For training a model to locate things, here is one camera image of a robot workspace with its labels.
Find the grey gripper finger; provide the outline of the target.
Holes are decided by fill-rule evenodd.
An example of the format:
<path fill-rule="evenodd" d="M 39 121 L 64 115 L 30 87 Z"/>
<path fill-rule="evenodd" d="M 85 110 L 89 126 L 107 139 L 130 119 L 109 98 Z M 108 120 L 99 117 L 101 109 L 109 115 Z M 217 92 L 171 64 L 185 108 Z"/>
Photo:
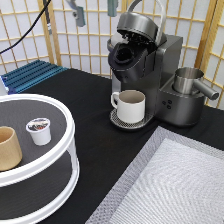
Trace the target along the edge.
<path fill-rule="evenodd" d="M 118 0 L 107 0 L 107 10 L 110 17 L 117 16 Z"/>
<path fill-rule="evenodd" d="M 84 18 L 84 9 L 76 4 L 76 0 L 66 0 L 70 8 L 73 10 L 72 15 L 76 20 L 76 25 L 78 27 L 83 27 L 86 25 Z"/>

